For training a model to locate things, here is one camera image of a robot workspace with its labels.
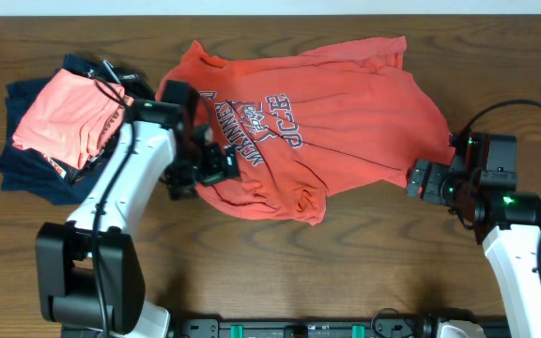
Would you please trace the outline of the red soccer t-shirt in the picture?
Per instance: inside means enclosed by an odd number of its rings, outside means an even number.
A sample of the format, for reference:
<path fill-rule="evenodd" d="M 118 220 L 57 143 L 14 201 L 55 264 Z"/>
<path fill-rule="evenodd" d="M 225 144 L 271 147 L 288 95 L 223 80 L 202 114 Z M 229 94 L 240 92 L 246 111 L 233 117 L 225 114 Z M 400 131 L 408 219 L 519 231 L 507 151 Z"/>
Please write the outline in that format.
<path fill-rule="evenodd" d="M 366 38 L 286 57 L 225 60 L 194 42 L 168 80 L 200 94 L 195 123 L 236 151 L 239 175 L 199 196 L 247 220 L 320 223 L 331 195 L 399 187 L 419 159 L 449 163 L 445 117 L 404 70 L 404 38 Z"/>

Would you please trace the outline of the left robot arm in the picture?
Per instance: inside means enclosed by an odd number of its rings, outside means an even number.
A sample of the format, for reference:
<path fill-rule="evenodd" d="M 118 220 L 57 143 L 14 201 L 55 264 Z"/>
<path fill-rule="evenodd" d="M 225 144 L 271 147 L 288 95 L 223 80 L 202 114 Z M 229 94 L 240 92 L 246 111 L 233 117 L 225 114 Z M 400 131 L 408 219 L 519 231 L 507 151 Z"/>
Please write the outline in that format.
<path fill-rule="evenodd" d="M 169 337 L 168 310 L 146 299 L 133 240 L 159 181 L 172 198 L 239 176 L 236 151 L 194 125 L 200 94 L 166 83 L 160 100 L 126 104 L 116 148 L 93 189 L 62 224 L 36 238 L 42 317 L 65 337 Z"/>

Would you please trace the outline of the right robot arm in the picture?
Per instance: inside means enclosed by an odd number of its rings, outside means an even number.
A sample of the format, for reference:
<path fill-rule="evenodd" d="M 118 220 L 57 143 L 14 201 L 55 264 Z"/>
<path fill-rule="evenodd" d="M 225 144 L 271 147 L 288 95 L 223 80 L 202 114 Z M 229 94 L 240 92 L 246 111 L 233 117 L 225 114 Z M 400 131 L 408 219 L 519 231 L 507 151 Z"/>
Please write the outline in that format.
<path fill-rule="evenodd" d="M 475 235 L 496 276 L 514 337 L 541 337 L 541 199 L 518 192 L 517 140 L 473 133 L 448 164 L 418 159 L 406 194 L 448 208 Z"/>

